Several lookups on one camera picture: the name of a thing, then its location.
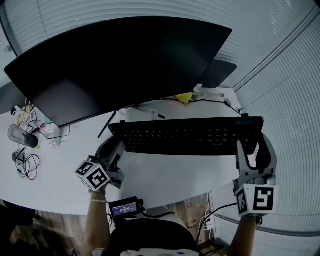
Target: curved black monitor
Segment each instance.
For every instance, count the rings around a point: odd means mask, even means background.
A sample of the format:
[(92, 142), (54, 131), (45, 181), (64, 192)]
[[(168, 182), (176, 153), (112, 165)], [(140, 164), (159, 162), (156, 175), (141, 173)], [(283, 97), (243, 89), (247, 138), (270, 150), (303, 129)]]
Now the curved black monitor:
[(174, 17), (102, 21), (59, 34), (4, 71), (60, 128), (192, 92), (232, 30)]

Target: keyboard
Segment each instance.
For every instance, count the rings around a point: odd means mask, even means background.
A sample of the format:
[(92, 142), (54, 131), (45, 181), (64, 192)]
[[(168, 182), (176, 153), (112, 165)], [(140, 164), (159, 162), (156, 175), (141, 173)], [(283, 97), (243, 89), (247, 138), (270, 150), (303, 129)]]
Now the keyboard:
[(108, 127), (131, 153), (186, 156), (235, 156), (237, 141), (252, 155), (262, 117), (222, 117), (121, 122)]

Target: black pants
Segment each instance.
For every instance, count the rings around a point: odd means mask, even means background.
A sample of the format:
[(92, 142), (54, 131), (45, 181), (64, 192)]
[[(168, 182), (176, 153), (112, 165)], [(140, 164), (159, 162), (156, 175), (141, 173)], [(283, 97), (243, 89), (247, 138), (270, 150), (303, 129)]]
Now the black pants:
[(111, 234), (111, 255), (140, 249), (188, 249), (199, 252), (191, 233), (171, 221), (148, 218), (129, 220)]

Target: white marker cube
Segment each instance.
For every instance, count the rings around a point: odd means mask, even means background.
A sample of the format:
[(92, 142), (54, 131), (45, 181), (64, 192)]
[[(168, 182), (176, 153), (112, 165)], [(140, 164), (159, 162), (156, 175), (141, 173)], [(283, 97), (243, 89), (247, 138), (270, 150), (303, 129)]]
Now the white marker cube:
[(279, 187), (244, 184), (235, 193), (239, 216), (263, 216), (276, 210)]
[(83, 161), (74, 173), (83, 185), (93, 191), (97, 191), (110, 181), (106, 171), (98, 163)]

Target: white desk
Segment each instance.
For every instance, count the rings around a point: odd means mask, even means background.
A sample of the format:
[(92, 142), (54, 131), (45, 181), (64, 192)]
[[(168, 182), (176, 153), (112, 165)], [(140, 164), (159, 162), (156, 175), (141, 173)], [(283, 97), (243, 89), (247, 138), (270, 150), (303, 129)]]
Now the white desk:
[[(232, 89), (208, 89), (223, 93), (234, 108), (240, 104)], [(221, 101), (223, 98), (207, 95), (206, 99)], [(153, 101), (151, 106), (166, 119), (211, 117), (237, 117), (224, 104), (200, 101), (184, 105), (175, 101)], [(43, 140), (35, 149), (41, 159), (38, 176), (31, 181), (19, 177), (12, 153), (18, 144), (7, 136), (11, 122), (10, 113), (0, 115), (0, 199), (40, 211), (86, 215), (89, 207), (88, 189), (75, 176), (74, 171), (89, 155), (111, 136), (107, 129), (100, 139), (101, 129), (111, 113), (100, 115), (71, 126), (71, 133), (61, 138), (60, 149), (50, 149)], [(150, 155), (125, 152), (119, 167), (125, 173), (122, 189), (107, 187), (107, 200), (116, 201), (137, 196), (146, 208), (176, 203), (201, 194), (216, 186), (230, 183), (237, 176), (234, 156), (180, 156)]]

